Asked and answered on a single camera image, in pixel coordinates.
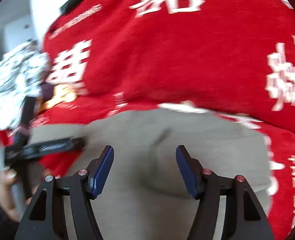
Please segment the person's left hand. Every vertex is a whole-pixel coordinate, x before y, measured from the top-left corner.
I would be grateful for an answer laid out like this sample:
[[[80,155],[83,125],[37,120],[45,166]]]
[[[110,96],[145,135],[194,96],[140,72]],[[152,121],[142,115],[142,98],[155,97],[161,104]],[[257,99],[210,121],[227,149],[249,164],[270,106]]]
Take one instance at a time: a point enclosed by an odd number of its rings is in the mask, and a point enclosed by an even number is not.
[[[10,219],[20,222],[21,218],[11,193],[11,187],[16,183],[17,177],[17,172],[13,169],[3,170],[0,173],[0,207]]]

